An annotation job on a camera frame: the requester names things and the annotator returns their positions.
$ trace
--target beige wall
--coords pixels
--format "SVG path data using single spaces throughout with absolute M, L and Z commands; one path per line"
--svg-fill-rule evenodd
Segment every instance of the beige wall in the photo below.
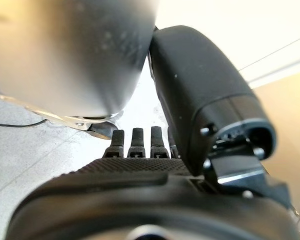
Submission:
M 269 173 L 288 183 L 300 213 L 300 73 L 254 89 L 277 130 L 277 148 L 264 162 Z

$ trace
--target silver metal cylinder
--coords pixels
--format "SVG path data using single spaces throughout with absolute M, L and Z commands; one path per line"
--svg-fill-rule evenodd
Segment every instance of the silver metal cylinder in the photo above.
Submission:
M 0 98 L 106 117 L 136 87 L 157 0 L 0 0 Z

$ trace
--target metal screw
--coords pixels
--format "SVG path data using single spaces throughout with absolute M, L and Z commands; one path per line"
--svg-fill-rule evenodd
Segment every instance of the metal screw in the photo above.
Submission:
M 210 133 L 210 129 L 208 127 L 203 127 L 200 129 L 201 135 L 207 136 Z
M 249 190 L 245 190 L 242 192 L 242 197 L 246 199 L 252 199 L 254 197 L 254 194 Z
M 254 147 L 253 153 L 258 159 L 264 159 L 265 157 L 265 150 L 261 147 Z
M 203 162 L 203 168 L 204 169 L 209 169 L 211 167 L 211 162 L 209 159 L 206 159 L 204 162 Z

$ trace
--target gray floor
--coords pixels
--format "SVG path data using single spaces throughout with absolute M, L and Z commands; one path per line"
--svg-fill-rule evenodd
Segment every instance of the gray floor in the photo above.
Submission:
M 41 119 L 0 100 L 0 123 L 25 125 Z M 125 130 L 125 153 L 134 127 L 144 128 L 147 157 L 151 126 L 162 127 L 167 146 L 167 122 L 148 68 L 142 72 L 131 101 L 115 124 Z M 29 192 L 55 176 L 100 158 L 109 144 L 110 141 L 51 122 L 27 128 L 0 127 L 0 240 L 14 208 Z

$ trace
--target metal bracket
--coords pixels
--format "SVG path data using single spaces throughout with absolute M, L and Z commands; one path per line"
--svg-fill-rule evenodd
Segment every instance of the metal bracket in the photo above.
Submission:
M 205 178 L 222 193 L 268 197 L 287 209 L 291 207 L 288 187 L 269 176 L 249 145 L 213 152 L 206 164 Z

